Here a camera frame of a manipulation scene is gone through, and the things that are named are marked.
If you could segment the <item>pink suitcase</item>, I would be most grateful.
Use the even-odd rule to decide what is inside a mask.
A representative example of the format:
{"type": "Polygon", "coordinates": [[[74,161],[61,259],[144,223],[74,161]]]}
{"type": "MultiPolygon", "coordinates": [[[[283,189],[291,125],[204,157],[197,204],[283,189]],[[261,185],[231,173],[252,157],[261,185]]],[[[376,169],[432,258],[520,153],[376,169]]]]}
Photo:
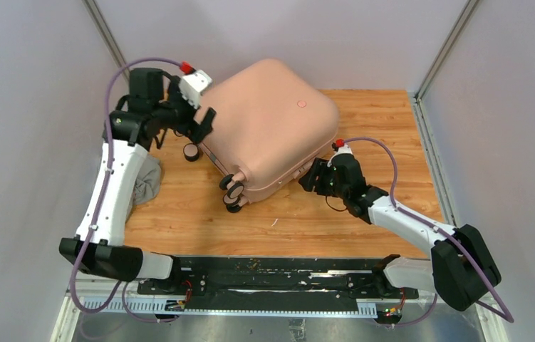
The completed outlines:
{"type": "Polygon", "coordinates": [[[222,173],[219,188],[231,213],[302,176],[338,134],[335,102],[275,58],[212,86],[201,105],[198,121],[209,108],[216,114],[198,148],[222,173]]]}

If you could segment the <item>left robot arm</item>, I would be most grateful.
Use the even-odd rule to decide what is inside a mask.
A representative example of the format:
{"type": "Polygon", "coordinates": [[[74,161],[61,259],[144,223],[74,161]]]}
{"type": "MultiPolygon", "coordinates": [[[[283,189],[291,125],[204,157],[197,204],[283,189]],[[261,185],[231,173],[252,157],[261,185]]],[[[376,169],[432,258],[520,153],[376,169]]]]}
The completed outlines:
{"type": "Polygon", "coordinates": [[[60,254],[76,271],[117,281],[156,279],[166,294],[183,285],[179,260],[124,244],[125,222],[135,181],[151,146],[161,147],[171,129],[198,144],[211,133],[216,116],[208,108],[201,122],[194,117],[212,79],[191,66],[182,76],[159,68],[134,68],[129,93],[108,114],[101,170],[87,212],[73,238],[63,238],[60,254]]]}

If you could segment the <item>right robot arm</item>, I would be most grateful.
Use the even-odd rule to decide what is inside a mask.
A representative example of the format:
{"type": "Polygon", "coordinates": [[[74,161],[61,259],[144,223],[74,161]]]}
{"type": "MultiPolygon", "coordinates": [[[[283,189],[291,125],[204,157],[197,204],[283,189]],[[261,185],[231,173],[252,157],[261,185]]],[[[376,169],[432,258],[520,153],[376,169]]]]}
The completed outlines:
{"type": "Polygon", "coordinates": [[[352,216],[389,230],[428,255],[428,260],[384,258],[371,279],[381,297],[390,297],[399,288],[420,289],[465,311],[502,282],[476,227],[443,224],[394,200],[389,192],[366,182],[351,154],[330,161],[316,158],[298,182],[306,192],[341,199],[352,216]]]}

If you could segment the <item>grey cloth garment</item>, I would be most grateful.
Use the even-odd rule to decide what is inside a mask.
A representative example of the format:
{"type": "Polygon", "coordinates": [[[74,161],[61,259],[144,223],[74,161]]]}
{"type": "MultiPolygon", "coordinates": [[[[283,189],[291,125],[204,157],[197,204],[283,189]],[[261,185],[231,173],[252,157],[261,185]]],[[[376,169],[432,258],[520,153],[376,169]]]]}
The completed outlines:
{"type": "Polygon", "coordinates": [[[160,191],[162,168],[160,161],[148,155],[135,178],[133,192],[128,204],[128,214],[134,206],[153,200],[160,191]]]}

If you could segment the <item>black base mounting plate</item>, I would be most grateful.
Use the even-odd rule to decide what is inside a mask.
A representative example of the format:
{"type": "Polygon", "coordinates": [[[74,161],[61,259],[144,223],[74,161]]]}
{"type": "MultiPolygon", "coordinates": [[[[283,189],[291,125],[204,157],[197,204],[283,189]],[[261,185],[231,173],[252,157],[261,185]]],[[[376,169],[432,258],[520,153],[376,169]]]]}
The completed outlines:
{"type": "Polygon", "coordinates": [[[181,284],[189,309],[210,311],[353,312],[357,301],[418,299],[415,289],[385,289],[372,269],[377,259],[183,256],[181,284]]]}

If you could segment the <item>aluminium frame rails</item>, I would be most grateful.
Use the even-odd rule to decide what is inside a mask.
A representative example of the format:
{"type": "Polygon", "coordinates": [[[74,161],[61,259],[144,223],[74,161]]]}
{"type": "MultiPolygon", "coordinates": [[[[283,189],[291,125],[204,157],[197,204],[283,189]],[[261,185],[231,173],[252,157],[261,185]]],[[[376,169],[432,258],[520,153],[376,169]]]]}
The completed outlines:
{"type": "Polygon", "coordinates": [[[159,323],[183,316],[354,318],[389,331],[425,322],[442,299],[424,289],[379,289],[367,270],[183,271],[181,285],[161,289],[155,280],[124,283],[78,279],[79,304],[65,297],[53,341],[72,341],[86,315],[122,313],[159,323]]]}

